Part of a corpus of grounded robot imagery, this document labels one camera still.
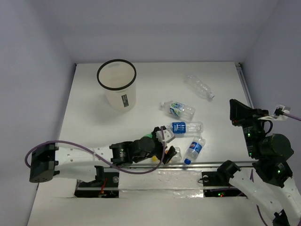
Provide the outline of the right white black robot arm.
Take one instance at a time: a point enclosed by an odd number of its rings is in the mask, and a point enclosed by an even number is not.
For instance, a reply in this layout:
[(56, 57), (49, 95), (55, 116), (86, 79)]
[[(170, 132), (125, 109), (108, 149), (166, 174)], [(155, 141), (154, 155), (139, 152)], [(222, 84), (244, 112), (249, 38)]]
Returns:
[(230, 100), (230, 121), (233, 126), (242, 128), (248, 155), (256, 160), (252, 166), (273, 195), (248, 179), (242, 169), (230, 160), (216, 171), (203, 172), (199, 180), (203, 186), (220, 186), (223, 190), (234, 187), (241, 191), (265, 212), (275, 226), (301, 224), (301, 194), (287, 162), (294, 154), (291, 143), (286, 136), (269, 136), (264, 129), (265, 122), (272, 124), (287, 118), (298, 119), (290, 115), (290, 109), (284, 105), (278, 105), (274, 114), (270, 115), (267, 110), (253, 109), (236, 99)]

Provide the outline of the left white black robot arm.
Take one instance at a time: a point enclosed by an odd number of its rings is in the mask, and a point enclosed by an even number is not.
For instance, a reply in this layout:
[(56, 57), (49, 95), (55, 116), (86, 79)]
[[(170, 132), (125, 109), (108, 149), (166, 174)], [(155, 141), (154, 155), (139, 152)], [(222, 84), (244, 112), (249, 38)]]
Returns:
[(44, 183), (54, 178), (68, 178), (99, 186), (104, 184), (104, 174), (109, 169), (131, 174), (128, 167), (152, 157), (159, 159), (157, 169), (176, 155), (173, 146), (167, 147), (174, 137), (172, 130), (163, 126), (155, 127), (150, 134), (135, 141), (91, 149), (70, 141), (47, 141), (25, 156), (25, 164), (30, 168), (29, 181)]

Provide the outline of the clear plastic bottle white cap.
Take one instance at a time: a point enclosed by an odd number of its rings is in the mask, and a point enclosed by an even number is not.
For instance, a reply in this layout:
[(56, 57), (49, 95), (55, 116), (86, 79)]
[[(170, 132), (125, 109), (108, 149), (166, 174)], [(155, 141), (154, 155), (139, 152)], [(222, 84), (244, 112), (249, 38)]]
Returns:
[(202, 99), (212, 101), (215, 97), (210, 87), (206, 85), (196, 75), (187, 75), (184, 78), (184, 82), (192, 89), (192, 91)]

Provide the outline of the clear bottle yellow cap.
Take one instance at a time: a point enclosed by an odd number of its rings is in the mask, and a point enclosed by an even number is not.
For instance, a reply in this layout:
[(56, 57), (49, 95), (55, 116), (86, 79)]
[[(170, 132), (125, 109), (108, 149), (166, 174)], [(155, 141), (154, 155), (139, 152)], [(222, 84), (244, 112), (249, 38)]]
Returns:
[[(168, 163), (176, 163), (179, 162), (182, 159), (181, 150), (179, 147), (175, 147), (176, 155), (172, 157), (172, 159)], [(158, 159), (156, 156), (153, 156), (151, 159), (152, 162), (159, 162), (160, 159)]]

